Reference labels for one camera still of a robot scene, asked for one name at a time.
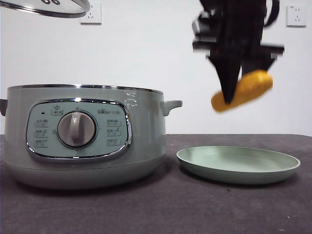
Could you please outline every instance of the cooker handle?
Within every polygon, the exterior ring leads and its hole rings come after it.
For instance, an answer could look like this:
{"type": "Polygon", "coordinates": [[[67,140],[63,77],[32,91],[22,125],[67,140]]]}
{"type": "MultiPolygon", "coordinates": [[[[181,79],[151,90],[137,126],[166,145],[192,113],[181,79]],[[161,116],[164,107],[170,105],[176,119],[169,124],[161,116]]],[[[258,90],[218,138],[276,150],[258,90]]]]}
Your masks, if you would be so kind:
{"type": "Polygon", "coordinates": [[[3,116],[5,116],[7,107],[8,107],[8,100],[7,99],[0,99],[0,112],[3,116]]]}
{"type": "Polygon", "coordinates": [[[182,106],[182,101],[174,100],[174,101],[164,101],[161,105],[162,113],[164,116],[168,116],[169,112],[174,109],[182,106]]]}

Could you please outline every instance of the cooker control panel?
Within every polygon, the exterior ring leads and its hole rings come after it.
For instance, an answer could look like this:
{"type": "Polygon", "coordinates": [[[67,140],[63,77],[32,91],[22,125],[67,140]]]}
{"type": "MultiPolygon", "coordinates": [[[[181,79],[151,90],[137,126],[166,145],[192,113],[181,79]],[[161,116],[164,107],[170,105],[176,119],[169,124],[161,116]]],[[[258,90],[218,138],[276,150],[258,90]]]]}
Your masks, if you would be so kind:
{"type": "Polygon", "coordinates": [[[122,153],[131,143],[127,108],[98,99],[54,99],[29,113],[26,144],[38,156],[80,159],[122,153]]]}

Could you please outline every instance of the brand logo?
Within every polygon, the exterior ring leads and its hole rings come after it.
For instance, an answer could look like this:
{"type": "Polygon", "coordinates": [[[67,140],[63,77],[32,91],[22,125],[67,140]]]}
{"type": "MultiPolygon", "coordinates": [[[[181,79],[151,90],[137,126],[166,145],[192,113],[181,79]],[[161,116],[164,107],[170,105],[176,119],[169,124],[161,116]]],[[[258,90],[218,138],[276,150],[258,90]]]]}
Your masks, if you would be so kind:
{"type": "Polygon", "coordinates": [[[98,114],[115,114],[115,115],[119,115],[120,111],[107,111],[105,109],[101,109],[101,110],[97,110],[98,114]]]}

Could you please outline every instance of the cooker rim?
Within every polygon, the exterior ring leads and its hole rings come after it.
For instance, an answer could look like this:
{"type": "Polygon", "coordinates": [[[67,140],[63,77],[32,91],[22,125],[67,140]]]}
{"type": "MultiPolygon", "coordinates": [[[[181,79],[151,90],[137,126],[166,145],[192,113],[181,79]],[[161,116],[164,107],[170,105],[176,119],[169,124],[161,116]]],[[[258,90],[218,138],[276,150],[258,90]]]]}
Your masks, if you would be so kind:
{"type": "Polygon", "coordinates": [[[113,90],[139,90],[145,92],[152,92],[162,94],[163,92],[155,89],[127,87],[127,86],[112,86],[112,85],[92,85],[92,84],[27,84],[11,86],[8,90],[13,89],[29,89],[29,88],[92,88],[92,89],[113,89],[113,90]]]}

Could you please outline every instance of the gray knob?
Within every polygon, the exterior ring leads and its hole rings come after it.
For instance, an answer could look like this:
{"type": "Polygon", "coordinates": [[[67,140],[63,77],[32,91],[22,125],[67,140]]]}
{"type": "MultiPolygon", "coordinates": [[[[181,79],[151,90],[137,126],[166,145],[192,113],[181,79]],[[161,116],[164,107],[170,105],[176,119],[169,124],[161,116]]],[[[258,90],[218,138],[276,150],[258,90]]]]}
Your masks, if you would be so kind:
{"type": "Polygon", "coordinates": [[[59,138],[72,147],[80,147],[90,142],[95,131],[92,118],[82,112],[69,113],[58,123],[59,138]]]}

